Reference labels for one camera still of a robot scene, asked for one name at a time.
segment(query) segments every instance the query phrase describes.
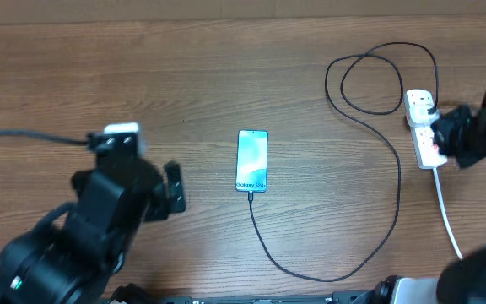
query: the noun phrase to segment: extension cord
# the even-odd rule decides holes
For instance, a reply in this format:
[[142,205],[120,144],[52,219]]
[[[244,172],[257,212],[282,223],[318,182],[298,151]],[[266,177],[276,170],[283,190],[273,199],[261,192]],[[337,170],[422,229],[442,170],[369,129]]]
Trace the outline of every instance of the extension cord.
[[426,90],[409,90],[404,105],[419,168],[432,169],[444,165],[447,157],[439,153],[434,143],[435,133],[430,128],[430,124],[440,117],[438,111],[429,114],[434,105],[432,95]]

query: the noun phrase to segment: power cord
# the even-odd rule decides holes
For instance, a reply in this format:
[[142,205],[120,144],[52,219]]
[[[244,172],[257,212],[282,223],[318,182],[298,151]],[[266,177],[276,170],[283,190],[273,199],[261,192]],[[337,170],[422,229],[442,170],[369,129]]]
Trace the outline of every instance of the power cord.
[[[263,250],[267,254],[267,257],[269,258],[269,260],[275,266],[277,266],[278,269],[282,270],[286,274],[293,275],[296,278],[300,278],[300,279],[304,279],[304,280],[312,280],[312,281],[316,281],[316,282],[337,282],[337,281],[340,281],[340,280],[344,280],[344,279],[352,276],[353,274],[355,274],[372,257],[374,257],[374,255],[382,248],[382,246],[384,246],[384,244],[386,243],[387,239],[389,238],[389,236],[393,232],[393,229],[395,228],[395,225],[397,224],[398,213],[399,213],[399,209],[400,209],[400,205],[401,205],[401,160],[400,160],[400,158],[398,156],[398,153],[395,150],[395,148],[393,147],[393,145],[389,142],[389,140],[387,140],[387,138],[384,135],[382,135],[378,130],[376,130],[375,128],[371,127],[367,123],[362,122],[362,121],[358,120],[357,118],[351,117],[350,115],[348,115],[345,112],[341,111],[335,105],[335,103],[333,102],[331,96],[329,95],[329,89],[328,89],[328,84],[327,84],[328,76],[329,76],[329,70],[331,69],[331,67],[332,67],[333,64],[335,64],[337,62],[340,62],[342,60],[349,59],[349,58],[357,58],[352,63],[352,65],[350,65],[350,67],[346,70],[346,72],[344,73],[343,79],[341,80],[340,91],[341,91],[341,95],[343,96],[344,101],[346,101],[346,103],[349,104],[350,106],[352,106],[354,109],[356,109],[358,111],[361,111],[363,113],[366,113],[366,114],[372,114],[372,115],[387,115],[387,114],[393,113],[402,104],[402,100],[403,100],[403,96],[404,96],[404,87],[402,85],[402,77],[401,77],[401,74],[398,71],[397,66],[393,62],[391,62],[389,59],[384,58],[382,56],[378,56],[378,55],[371,54],[372,51],[374,51],[374,50],[376,50],[378,48],[381,48],[383,46],[390,46],[390,45],[416,46],[416,47],[422,48],[423,50],[425,50],[429,54],[430,59],[432,59],[432,63],[433,63],[434,69],[435,69],[435,78],[436,78],[436,98],[435,98],[435,106],[433,106],[432,108],[429,109],[429,113],[432,114],[432,113],[436,112],[436,109],[438,108],[438,87],[439,87],[439,81],[438,81],[438,66],[436,64],[436,60],[435,60],[434,55],[429,51],[429,49],[427,49],[426,47],[424,47],[424,46],[422,46],[420,44],[417,44],[417,43],[412,43],[412,42],[388,42],[388,43],[380,44],[379,46],[375,46],[375,47],[371,48],[370,50],[368,50],[367,52],[365,52],[364,54],[350,55],[350,56],[340,57],[338,59],[335,59],[333,62],[331,62],[329,64],[329,66],[327,66],[326,78],[325,78],[325,84],[324,85],[325,85],[325,90],[326,90],[326,98],[327,98],[327,101],[329,101],[329,103],[331,104],[331,106],[333,107],[333,109],[335,109],[337,112],[339,112],[344,117],[346,117],[346,118],[348,118],[348,119],[350,119],[350,120],[352,120],[354,122],[357,122],[357,123],[365,126],[366,128],[370,129],[372,132],[376,133],[376,135],[378,135],[387,144],[387,146],[391,149],[391,152],[393,153],[393,155],[395,156],[395,159],[397,160],[397,169],[398,169],[398,173],[397,173],[397,205],[396,205],[396,209],[395,209],[395,217],[393,218],[393,223],[391,224],[391,228],[386,233],[386,236],[380,242],[380,244],[378,245],[378,247],[376,247],[376,249],[373,252],[371,252],[370,255],[365,260],[363,260],[363,262],[361,262],[360,265],[358,265],[354,270],[352,270],[348,274],[345,274],[343,276],[340,276],[340,277],[334,278],[334,279],[319,279],[319,278],[310,277],[308,275],[296,274],[295,272],[290,271],[290,270],[286,269],[285,267],[281,266],[279,263],[277,263],[277,261],[275,261],[275,259],[271,256],[271,254],[267,250],[266,244],[263,241],[262,236],[260,235],[260,231],[258,230],[257,223],[254,220],[254,214],[252,212],[252,201],[254,200],[254,194],[252,192],[249,192],[249,196],[248,196],[249,209],[251,211],[252,224],[254,225],[254,229],[256,230],[256,235],[258,236],[258,239],[260,240],[260,243],[262,244]],[[385,62],[388,62],[389,64],[391,64],[391,66],[395,69],[395,72],[397,73],[398,81],[399,81],[399,84],[401,85],[401,97],[400,97],[400,99],[398,101],[398,104],[393,109],[391,109],[390,111],[367,111],[367,110],[364,110],[364,109],[362,109],[362,108],[354,105],[350,100],[348,100],[348,97],[346,97],[346,95],[344,94],[344,88],[343,88],[343,86],[344,86],[344,80],[348,76],[348,73],[352,70],[352,68],[358,62],[360,62],[361,60],[363,60],[366,57],[378,58],[378,59],[381,59],[381,60],[383,60]]]
[[444,206],[444,198],[442,198],[442,188],[440,187],[440,179],[438,178],[438,168],[432,168],[432,173],[435,176],[435,184],[436,184],[436,192],[438,193],[438,202],[440,203],[440,211],[442,213],[442,219],[444,219],[445,229],[447,230],[447,234],[451,240],[451,245],[453,245],[453,249],[455,249],[456,255],[459,259],[462,259],[461,251],[459,250],[459,246],[457,246],[455,237],[453,236],[453,231],[451,231],[451,227],[449,226],[449,220],[447,220],[447,213],[446,207]]
[[88,144],[87,140],[65,138],[62,136],[30,131],[30,130],[18,130],[18,129],[0,130],[0,136],[21,136],[21,137],[27,137],[32,139],[51,141],[59,144],[73,144],[73,145],[80,145],[80,146],[85,146]]

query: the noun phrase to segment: wall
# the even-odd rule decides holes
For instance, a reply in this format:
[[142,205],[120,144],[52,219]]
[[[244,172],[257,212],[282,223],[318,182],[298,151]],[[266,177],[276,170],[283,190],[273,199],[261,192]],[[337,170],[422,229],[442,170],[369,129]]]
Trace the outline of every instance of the wall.
[[0,24],[486,14],[486,0],[0,0]]

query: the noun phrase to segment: phone screen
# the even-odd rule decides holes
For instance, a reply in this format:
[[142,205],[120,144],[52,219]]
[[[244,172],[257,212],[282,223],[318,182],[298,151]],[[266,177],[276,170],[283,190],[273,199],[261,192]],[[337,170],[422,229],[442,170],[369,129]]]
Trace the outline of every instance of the phone screen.
[[241,130],[237,143],[235,190],[267,190],[267,131]]

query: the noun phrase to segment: blurred black object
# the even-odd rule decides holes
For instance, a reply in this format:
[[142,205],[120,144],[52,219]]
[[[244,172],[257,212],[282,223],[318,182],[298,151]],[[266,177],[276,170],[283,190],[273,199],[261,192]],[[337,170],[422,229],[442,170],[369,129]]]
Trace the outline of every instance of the blurred black object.
[[468,105],[440,116],[432,124],[435,144],[440,153],[456,157],[461,168],[469,167],[486,157],[486,91],[476,116]]
[[[77,203],[47,214],[0,256],[0,304],[91,304],[121,270],[143,221],[186,208],[180,167],[138,155],[138,133],[92,134],[93,170],[73,175]],[[53,222],[67,214],[61,229]]]

